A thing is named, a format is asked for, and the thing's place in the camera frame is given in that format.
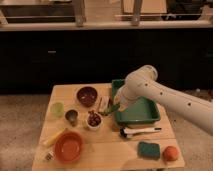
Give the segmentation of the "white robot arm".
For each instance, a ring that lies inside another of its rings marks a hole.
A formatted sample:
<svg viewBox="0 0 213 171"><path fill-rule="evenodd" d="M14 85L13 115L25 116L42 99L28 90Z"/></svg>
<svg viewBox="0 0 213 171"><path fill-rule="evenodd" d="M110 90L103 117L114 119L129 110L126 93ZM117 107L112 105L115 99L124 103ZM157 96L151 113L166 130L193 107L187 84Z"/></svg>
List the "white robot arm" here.
<svg viewBox="0 0 213 171"><path fill-rule="evenodd" d="M129 73L116 92L114 103L127 107L145 97L213 136L213 103L166 87L157 82L157 77L158 72L152 65L144 65Z"/></svg>

